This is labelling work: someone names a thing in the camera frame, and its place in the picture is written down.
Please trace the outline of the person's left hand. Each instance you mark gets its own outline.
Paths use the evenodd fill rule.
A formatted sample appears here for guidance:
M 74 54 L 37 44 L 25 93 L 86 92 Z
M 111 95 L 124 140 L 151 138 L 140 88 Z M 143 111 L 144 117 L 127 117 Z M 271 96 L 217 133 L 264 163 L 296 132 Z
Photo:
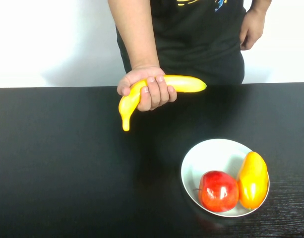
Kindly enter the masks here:
M 240 30 L 242 51 L 250 50 L 260 39 L 264 30 L 266 12 L 250 9 L 244 16 Z

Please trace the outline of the person's right hand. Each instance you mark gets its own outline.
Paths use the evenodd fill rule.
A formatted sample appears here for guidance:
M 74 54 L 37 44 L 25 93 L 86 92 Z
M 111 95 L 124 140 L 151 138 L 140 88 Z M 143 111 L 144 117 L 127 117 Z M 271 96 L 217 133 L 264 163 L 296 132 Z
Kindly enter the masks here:
M 147 86 L 140 91 L 141 99 L 137 109 L 142 112 L 154 110 L 177 99 L 177 92 L 166 84 L 164 75 L 165 73 L 158 66 L 136 66 L 120 80 L 117 92 L 119 95 L 127 96 L 134 83 L 146 79 Z

